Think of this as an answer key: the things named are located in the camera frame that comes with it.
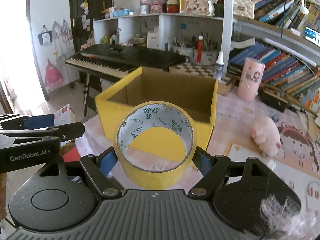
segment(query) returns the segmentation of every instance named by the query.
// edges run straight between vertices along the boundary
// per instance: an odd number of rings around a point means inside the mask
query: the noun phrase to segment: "metal screw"
[[[200,188],[200,187],[197,187],[197,188],[193,188],[191,190],[191,194],[192,195],[195,195],[195,196],[203,196],[207,193],[207,191],[204,189],[204,188]]]
[[[117,195],[119,193],[119,190],[117,190],[116,188],[107,188],[103,191],[103,194],[106,196],[110,196],[113,197],[115,195]]]

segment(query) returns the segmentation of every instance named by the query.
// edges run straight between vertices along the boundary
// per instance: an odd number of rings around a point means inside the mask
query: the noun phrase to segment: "pink tumbler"
[[[254,58],[245,58],[237,95],[241,100],[253,101],[258,94],[263,71],[266,65]]]

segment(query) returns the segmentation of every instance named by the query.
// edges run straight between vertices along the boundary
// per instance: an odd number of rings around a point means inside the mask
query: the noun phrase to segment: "tape roll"
[[[186,156],[177,166],[165,171],[148,171],[133,165],[125,154],[132,141],[152,127],[174,131],[183,141]],[[180,107],[162,101],[136,106],[121,122],[113,138],[113,146],[128,178],[145,189],[166,189],[177,183],[196,150],[196,130],[192,118]]]

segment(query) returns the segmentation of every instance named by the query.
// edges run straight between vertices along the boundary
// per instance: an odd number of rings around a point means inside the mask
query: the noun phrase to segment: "curtain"
[[[0,0],[0,74],[13,104],[20,114],[41,115],[45,102],[32,54],[26,0]]]

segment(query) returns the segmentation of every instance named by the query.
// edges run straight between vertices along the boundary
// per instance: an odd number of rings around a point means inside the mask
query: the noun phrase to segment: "white quilted purse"
[[[233,14],[254,19],[254,2],[252,0],[234,0]]]

